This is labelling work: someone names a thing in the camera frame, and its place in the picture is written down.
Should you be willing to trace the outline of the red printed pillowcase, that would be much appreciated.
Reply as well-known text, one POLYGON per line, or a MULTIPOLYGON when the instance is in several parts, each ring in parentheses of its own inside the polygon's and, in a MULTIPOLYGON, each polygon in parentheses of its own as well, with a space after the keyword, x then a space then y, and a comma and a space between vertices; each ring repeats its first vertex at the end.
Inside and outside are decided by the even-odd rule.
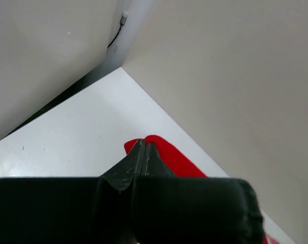
POLYGON ((173 144, 154 143, 176 177, 135 177, 132 229, 139 243, 274 243, 257 195, 245 180, 208 177, 173 144))

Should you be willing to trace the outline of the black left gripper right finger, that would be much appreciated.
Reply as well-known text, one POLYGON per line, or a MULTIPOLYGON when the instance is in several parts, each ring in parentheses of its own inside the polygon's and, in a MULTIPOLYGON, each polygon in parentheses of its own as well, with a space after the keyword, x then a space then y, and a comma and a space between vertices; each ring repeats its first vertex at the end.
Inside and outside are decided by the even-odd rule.
POLYGON ((141 175, 176 177, 175 173, 163 162, 156 145, 152 142, 145 146, 144 158, 141 166, 141 175))

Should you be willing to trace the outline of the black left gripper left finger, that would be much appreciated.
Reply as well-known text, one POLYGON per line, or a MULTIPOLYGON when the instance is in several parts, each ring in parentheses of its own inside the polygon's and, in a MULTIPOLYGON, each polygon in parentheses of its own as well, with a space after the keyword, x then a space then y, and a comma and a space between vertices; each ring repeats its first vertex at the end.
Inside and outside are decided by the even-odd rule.
POLYGON ((138 139, 129 153, 112 168, 100 176, 114 190, 124 191, 141 171, 144 158, 144 140, 138 139))

